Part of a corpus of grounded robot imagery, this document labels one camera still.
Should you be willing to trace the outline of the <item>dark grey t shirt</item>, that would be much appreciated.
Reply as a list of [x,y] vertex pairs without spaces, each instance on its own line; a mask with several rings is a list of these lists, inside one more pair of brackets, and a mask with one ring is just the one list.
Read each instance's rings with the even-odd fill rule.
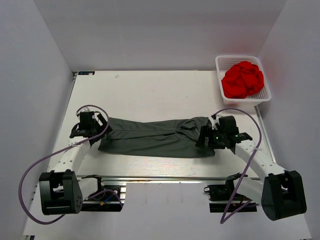
[[208,117],[137,122],[111,118],[112,131],[100,141],[98,150],[107,154],[160,157],[207,158],[215,152],[208,147],[196,147],[201,127],[210,127]]

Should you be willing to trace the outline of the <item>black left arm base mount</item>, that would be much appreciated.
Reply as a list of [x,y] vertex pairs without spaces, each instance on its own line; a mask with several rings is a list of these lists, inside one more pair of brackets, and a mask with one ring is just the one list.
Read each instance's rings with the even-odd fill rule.
[[105,191],[98,196],[86,199],[82,204],[81,212],[120,212],[122,210],[126,197],[126,185],[104,185],[102,189],[112,190],[117,196],[110,191]]

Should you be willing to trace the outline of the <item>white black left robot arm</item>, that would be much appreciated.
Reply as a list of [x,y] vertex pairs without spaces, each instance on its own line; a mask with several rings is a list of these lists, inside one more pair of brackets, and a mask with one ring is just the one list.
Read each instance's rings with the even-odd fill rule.
[[88,197],[99,200],[106,193],[101,176],[92,174],[78,179],[77,174],[94,143],[112,128],[98,111],[81,112],[78,118],[79,123],[71,129],[69,136],[71,149],[63,152],[51,171],[39,177],[41,210],[46,216],[77,214]]

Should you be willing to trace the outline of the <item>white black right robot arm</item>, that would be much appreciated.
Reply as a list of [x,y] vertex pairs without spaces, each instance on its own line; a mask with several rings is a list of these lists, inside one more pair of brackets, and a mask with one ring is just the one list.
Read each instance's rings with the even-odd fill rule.
[[233,116],[214,115],[213,119],[213,126],[201,127],[196,147],[211,151],[231,150],[259,179],[253,180],[242,172],[228,176],[224,184],[205,187],[203,190],[209,195],[211,212],[218,211],[225,204],[230,213],[255,211],[260,205],[272,221],[304,214],[307,203],[302,176],[274,163],[261,152],[249,134],[239,131]]

